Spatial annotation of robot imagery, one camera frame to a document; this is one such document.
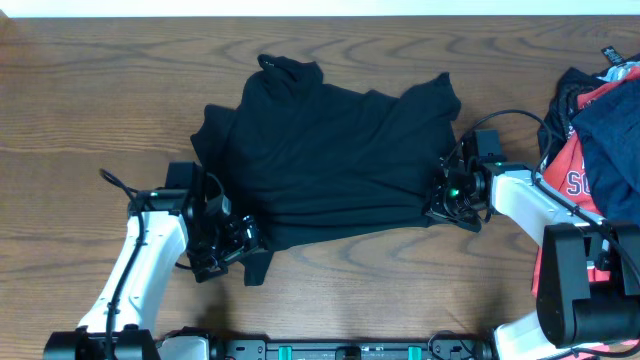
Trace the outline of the red printed shirt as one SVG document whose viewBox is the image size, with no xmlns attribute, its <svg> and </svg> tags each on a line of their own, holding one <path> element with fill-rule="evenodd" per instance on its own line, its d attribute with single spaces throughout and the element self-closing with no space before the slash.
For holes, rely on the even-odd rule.
<svg viewBox="0 0 640 360">
<path fill-rule="evenodd" d="M 631 62 L 624 67 L 611 70 L 608 79 L 609 82 L 605 85 L 578 96 L 579 113 L 615 87 L 633 80 L 639 82 L 639 63 Z M 573 120 L 571 122 L 573 130 L 570 132 L 570 138 L 553 162 L 545 168 L 543 177 L 552 188 L 582 209 L 603 216 L 591 197 L 585 171 L 582 144 L 574 128 Z"/>
</svg>

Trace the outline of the navy blue shirt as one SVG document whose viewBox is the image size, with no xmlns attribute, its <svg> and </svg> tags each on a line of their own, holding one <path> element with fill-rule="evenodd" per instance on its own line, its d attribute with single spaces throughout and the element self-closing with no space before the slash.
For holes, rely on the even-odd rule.
<svg viewBox="0 0 640 360">
<path fill-rule="evenodd" d="M 591 197 L 609 220 L 639 222 L 639 82 L 625 82 L 573 120 Z"/>
</svg>

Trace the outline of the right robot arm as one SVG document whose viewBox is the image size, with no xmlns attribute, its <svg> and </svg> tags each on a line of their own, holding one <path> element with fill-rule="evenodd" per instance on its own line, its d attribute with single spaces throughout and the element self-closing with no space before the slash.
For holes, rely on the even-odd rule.
<svg viewBox="0 0 640 360">
<path fill-rule="evenodd" d="M 604 344 L 638 341 L 638 226 L 583 210 L 507 161 L 496 131 L 473 130 L 441 158 L 423 212 L 472 232 L 504 215 L 541 248 L 536 309 L 498 326 L 487 358 L 604 357 Z"/>
</svg>

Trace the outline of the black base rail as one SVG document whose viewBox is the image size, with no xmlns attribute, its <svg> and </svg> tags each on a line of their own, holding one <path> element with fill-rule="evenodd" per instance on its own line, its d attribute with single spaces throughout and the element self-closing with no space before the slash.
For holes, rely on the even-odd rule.
<svg viewBox="0 0 640 360">
<path fill-rule="evenodd" d="M 424 339 L 224 339 L 185 328 L 156 344 L 167 360 L 494 360 L 490 340 L 444 330 Z"/>
</svg>

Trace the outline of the black polo shirt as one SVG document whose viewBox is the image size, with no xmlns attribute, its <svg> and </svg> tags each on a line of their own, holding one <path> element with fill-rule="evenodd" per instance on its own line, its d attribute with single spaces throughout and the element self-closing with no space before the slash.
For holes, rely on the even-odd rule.
<svg viewBox="0 0 640 360">
<path fill-rule="evenodd" d="M 207 105 L 191 138 L 264 240 L 243 260 L 246 285 L 263 284 L 279 251 L 432 225 L 423 208 L 461 109 L 448 73 L 389 96 L 328 84 L 314 62 L 257 61 L 240 104 Z"/>
</svg>

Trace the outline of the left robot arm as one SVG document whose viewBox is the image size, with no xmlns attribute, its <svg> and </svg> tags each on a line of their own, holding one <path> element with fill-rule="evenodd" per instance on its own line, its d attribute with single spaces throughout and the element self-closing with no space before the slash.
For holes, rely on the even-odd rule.
<svg viewBox="0 0 640 360">
<path fill-rule="evenodd" d="M 221 182 L 194 162 L 172 162 L 163 186 L 136 191 L 100 175 L 129 199 L 127 234 L 106 284 L 73 331 L 54 332 L 46 359 L 227 359 L 223 341 L 185 327 L 157 341 L 160 305 L 181 256 L 202 283 L 265 250 L 254 217 L 232 211 Z"/>
</svg>

